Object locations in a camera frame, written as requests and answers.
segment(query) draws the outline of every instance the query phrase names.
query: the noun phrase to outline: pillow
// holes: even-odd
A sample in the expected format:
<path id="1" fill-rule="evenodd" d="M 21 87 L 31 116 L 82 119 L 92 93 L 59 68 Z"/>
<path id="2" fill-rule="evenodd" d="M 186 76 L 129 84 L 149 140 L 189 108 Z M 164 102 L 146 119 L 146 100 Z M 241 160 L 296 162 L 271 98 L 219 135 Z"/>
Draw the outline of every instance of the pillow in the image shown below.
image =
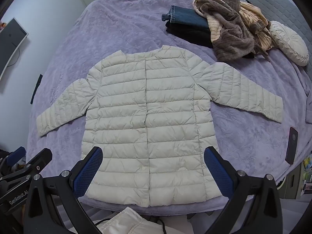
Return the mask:
<path id="1" fill-rule="evenodd" d="M 298 66 L 309 62 L 308 48 L 303 39 L 291 28 L 271 21 L 270 34 L 282 52 Z"/>

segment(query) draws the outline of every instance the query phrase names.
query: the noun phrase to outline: jacket sleeve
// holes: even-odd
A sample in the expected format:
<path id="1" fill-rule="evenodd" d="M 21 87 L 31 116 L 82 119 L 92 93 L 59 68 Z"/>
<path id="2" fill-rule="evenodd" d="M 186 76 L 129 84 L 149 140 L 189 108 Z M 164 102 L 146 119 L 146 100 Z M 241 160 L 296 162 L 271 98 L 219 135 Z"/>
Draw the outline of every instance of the jacket sleeve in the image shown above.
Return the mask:
<path id="1" fill-rule="evenodd" d="M 84 115 L 92 103 L 95 93 L 86 79 L 74 81 L 51 107 L 37 117 L 39 136 Z"/>
<path id="2" fill-rule="evenodd" d="M 209 65 L 194 54 L 187 62 L 195 64 L 189 66 L 190 72 L 195 82 L 208 92 L 214 102 L 261 113 L 271 120 L 282 122 L 281 97 L 257 85 L 226 63 Z"/>

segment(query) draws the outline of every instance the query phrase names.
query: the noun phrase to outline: blue gripper pad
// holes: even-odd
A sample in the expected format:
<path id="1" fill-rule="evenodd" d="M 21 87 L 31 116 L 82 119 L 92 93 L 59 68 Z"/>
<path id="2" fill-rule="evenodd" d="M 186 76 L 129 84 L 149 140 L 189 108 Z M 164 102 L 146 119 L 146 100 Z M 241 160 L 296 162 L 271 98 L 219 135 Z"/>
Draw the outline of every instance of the blue gripper pad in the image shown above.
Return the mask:
<path id="1" fill-rule="evenodd" d="M 213 179 L 218 185 L 222 195 L 231 198 L 234 194 L 233 180 L 224 169 L 220 161 L 217 159 L 215 154 L 209 148 L 206 148 L 204 152 L 204 161 L 211 175 L 213 176 Z"/>
<path id="2" fill-rule="evenodd" d="M 7 165 L 12 167 L 25 155 L 26 155 L 25 148 L 19 147 L 16 151 L 7 156 Z"/>
<path id="3" fill-rule="evenodd" d="M 102 161 L 102 149 L 97 148 L 73 182 L 73 192 L 76 199 L 85 195 L 85 192 L 98 171 Z"/>

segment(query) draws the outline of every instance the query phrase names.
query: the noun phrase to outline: blue jeans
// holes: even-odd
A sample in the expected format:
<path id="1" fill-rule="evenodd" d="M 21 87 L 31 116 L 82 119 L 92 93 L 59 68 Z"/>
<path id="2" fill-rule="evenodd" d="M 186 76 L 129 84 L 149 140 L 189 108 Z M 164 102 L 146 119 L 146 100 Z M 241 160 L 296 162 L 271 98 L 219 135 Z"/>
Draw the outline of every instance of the blue jeans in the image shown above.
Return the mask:
<path id="1" fill-rule="evenodd" d="M 168 14 L 163 14 L 161 20 L 169 20 L 170 23 L 208 28 L 207 19 L 198 15 L 195 10 L 175 5 L 171 5 Z"/>

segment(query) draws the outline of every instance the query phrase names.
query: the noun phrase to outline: computer monitor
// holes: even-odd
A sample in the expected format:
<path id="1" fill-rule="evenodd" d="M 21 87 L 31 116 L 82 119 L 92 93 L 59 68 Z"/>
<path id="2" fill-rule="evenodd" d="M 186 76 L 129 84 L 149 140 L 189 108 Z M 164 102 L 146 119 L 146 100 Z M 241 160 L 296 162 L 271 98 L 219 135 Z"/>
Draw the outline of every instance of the computer monitor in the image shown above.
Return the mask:
<path id="1" fill-rule="evenodd" d="M 13 18 L 0 32 L 0 80 L 14 53 L 28 33 Z"/>

